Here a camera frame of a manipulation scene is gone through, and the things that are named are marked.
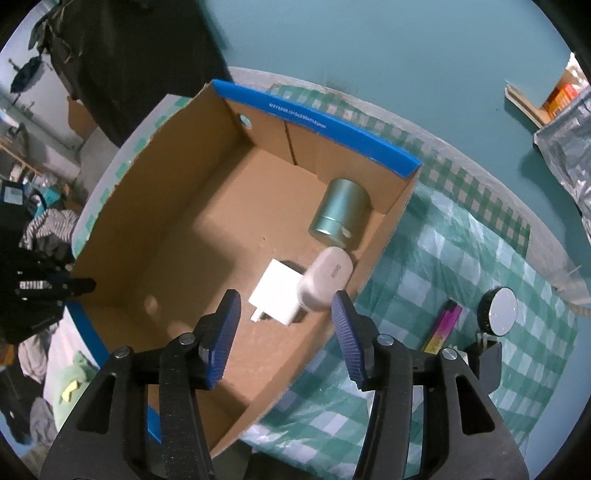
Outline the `white oval case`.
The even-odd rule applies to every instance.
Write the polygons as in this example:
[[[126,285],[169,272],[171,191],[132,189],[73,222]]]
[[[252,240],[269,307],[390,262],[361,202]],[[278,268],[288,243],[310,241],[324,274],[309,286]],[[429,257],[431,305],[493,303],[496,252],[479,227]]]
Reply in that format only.
[[[298,302],[311,312],[328,309],[335,292],[346,287],[352,274],[353,260],[346,250],[335,246],[325,248],[301,277]]]

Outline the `white plug charger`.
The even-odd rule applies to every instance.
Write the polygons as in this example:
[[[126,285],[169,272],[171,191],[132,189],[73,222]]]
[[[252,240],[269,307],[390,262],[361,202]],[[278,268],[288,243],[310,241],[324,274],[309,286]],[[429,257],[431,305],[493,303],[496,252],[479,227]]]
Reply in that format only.
[[[249,297],[249,304],[254,308],[250,320],[259,322],[263,317],[270,317],[284,326],[293,323],[301,310],[298,299],[301,278],[297,270],[271,260]]]

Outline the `pink yellow lighter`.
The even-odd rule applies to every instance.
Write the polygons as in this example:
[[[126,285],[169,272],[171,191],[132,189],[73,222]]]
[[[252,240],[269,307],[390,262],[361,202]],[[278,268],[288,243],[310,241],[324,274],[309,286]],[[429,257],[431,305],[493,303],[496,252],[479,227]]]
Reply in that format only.
[[[442,307],[435,325],[435,329],[425,344],[423,351],[428,354],[437,354],[444,348],[446,341],[452,334],[463,308],[454,300],[449,299]]]

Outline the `green metal tin can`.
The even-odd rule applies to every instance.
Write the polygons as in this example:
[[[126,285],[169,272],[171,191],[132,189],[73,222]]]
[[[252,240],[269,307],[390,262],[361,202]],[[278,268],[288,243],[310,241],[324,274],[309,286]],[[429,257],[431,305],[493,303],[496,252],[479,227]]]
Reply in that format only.
[[[308,233],[326,246],[351,248],[363,230],[370,196],[363,186],[346,178],[329,182],[311,220]]]

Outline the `round white black device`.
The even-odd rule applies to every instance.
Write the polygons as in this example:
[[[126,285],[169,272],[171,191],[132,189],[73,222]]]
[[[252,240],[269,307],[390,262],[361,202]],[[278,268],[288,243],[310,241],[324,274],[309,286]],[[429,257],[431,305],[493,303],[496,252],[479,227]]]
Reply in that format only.
[[[517,316],[517,297],[514,291],[506,286],[500,286],[485,293],[477,309],[480,329],[484,333],[497,337],[509,333]]]

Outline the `dark grey power adapter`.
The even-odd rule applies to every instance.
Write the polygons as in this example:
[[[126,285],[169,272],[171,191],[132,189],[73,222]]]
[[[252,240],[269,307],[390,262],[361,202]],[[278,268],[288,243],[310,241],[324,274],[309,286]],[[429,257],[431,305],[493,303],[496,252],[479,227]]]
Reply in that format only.
[[[502,377],[502,343],[486,333],[478,333],[476,341],[465,352],[468,365],[479,380],[483,391],[490,395],[496,391]]]

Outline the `green checkered tablecloth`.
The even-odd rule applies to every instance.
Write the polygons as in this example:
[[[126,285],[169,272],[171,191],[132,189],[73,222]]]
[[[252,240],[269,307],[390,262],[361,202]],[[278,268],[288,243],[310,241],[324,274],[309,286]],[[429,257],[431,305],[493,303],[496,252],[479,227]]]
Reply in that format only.
[[[308,101],[294,87],[274,87],[266,94],[345,121],[325,109],[321,99]],[[159,123],[190,100],[179,100],[132,142],[121,160],[110,164],[83,215],[102,208],[95,191],[113,185],[107,177],[112,165],[131,159]],[[503,234],[492,230],[481,215],[458,205],[448,193],[424,184],[431,162],[417,147],[390,133],[379,133],[374,126],[362,127],[356,120],[346,123],[407,151],[420,163],[413,193],[392,238],[367,283],[351,294],[356,309],[370,316],[382,332],[408,347],[420,348],[445,302],[455,300],[463,311],[451,342],[464,348],[476,338],[476,311],[483,295],[499,286],[511,288],[517,297],[518,316],[502,341],[502,380],[492,399],[516,443],[527,449],[574,350],[578,334],[574,314]],[[76,259],[89,232],[79,220],[73,239]]]

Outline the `blue brown cardboard box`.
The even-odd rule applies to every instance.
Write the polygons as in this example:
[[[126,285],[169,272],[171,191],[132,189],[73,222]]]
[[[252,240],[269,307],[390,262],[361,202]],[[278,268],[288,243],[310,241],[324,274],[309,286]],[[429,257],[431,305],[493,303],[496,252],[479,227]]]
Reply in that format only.
[[[94,360],[129,346],[165,346],[242,298],[273,260],[308,267],[322,251],[308,228],[329,183],[370,197],[353,232],[349,294],[370,278],[407,207],[419,160],[321,111],[213,81],[159,123],[97,188],[98,212],[80,224],[74,275],[96,289],[70,305]]]

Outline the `black hanging clothes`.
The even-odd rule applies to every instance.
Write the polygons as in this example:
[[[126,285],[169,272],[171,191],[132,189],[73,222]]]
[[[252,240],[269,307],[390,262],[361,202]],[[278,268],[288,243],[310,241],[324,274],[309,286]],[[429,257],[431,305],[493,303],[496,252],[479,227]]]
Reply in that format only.
[[[70,97],[122,146],[168,94],[194,97],[230,80],[202,4],[193,0],[61,1],[33,27]]]

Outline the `grey plastic curtain sheet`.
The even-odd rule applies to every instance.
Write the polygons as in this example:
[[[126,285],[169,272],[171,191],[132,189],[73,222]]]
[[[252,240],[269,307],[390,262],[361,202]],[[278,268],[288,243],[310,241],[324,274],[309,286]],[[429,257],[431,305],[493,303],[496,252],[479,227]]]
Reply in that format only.
[[[587,86],[534,135],[534,145],[548,169],[587,221],[590,220],[590,128],[590,87]]]

